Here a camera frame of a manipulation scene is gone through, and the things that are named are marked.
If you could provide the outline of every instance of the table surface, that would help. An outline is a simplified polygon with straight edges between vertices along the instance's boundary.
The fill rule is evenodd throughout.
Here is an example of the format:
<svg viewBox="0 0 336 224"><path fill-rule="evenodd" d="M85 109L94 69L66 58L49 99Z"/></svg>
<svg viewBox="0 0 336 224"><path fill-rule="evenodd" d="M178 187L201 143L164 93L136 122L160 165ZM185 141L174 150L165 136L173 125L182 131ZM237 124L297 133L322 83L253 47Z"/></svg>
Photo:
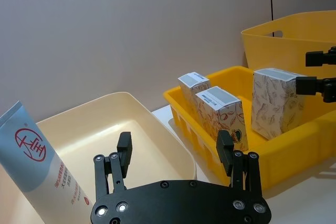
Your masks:
<svg viewBox="0 0 336 224"><path fill-rule="evenodd" d="M182 131L175 126L170 106L152 113L194 156L197 179L220 184ZM263 196L272 212L271 223L336 223L336 158L330 158L264 191Z"/></svg>

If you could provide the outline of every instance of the red logo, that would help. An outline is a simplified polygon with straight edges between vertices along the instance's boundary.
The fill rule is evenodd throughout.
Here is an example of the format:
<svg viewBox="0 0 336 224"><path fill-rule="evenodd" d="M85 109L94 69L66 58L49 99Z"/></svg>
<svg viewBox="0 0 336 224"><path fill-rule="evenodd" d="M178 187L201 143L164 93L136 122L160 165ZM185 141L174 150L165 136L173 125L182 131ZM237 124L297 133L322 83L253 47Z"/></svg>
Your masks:
<svg viewBox="0 0 336 224"><path fill-rule="evenodd" d="M30 159L42 162L46 158L46 146L35 131L25 128L20 129L15 133L15 141Z"/></svg>
<svg viewBox="0 0 336 224"><path fill-rule="evenodd" d="M84 200L85 200L86 205L90 204L90 201L89 201L89 199L87 197L84 197Z"/></svg>

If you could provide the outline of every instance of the cream plastic tray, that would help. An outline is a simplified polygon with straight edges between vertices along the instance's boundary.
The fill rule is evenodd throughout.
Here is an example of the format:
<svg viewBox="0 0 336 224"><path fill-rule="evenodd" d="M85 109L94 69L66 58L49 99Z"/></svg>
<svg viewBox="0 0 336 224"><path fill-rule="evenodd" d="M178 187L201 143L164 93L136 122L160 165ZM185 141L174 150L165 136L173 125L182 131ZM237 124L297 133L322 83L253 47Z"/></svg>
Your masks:
<svg viewBox="0 0 336 224"><path fill-rule="evenodd" d="M106 95L45 119L38 126L93 202L93 157L115 151L123 131L131 132L133 143L125 179L128 188L164 179L196 178L191 154L129 93ZM0 223L42 224L1 166L0 181Z"/></svg>

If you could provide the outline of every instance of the yellow plastic basket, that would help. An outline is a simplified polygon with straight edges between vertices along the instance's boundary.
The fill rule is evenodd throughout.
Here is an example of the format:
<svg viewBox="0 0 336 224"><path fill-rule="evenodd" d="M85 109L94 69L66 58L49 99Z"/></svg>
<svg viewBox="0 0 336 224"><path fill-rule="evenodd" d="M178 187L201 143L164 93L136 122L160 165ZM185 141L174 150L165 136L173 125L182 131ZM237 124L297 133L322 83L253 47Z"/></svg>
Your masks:
<svg viewBox="0 0 336 224"><path fill-rule="evenodd" d="M212 86L227 90L243 102L249 151L260 155L263 189L336 154L336 103L323 103L320 95L308 96L303 111L303 124L268 141L251 130L253 71L244 67L232 67L210 74L208 78ZM187 113L187 104L180 87L164 92L164 97L171 105L175 124L206 160L208 168L223 184L228 185L229 178L219 161L216 142Z"/></svg>
<svg viewBox="0 0 336 224"><path fill-rule="evenodd" d="M272 37L276 31L281 31L282 37ZM326 52L336 46L335 31L334 10L298 13L246 29L241 34L248 67L253 70L272 67L319 78L333 77L335 66L307 68L305 62L306 52Z"/></svg>

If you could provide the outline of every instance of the cardboard box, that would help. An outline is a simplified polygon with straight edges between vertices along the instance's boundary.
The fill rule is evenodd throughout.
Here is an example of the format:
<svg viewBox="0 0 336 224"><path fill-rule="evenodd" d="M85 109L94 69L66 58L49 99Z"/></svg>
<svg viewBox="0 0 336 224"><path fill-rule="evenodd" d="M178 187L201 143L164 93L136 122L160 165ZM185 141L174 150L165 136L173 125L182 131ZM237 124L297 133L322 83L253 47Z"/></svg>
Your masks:
<svg viewBox="0 0 336 224"><path fill-rule="evenodd" d="M219 130L233 138L235 150L248 149L242 101L219 87L196 95L197 113L204 129L217 140Z"/></svg>
<svg viewBox="0 0 336 224"><path fill-rule="evenodd" d="M275 68L254 72L251 127L269 140L301 122L305 97L296 95L297 76Z"/></svg>
<svg viewBox="0 0 336 224"><path fill-rule="evenodd" d="M179 83L187 103L188 113L198 119L195 95L211 87L209 79L199 73L192 72L179 77Z"/></svg>

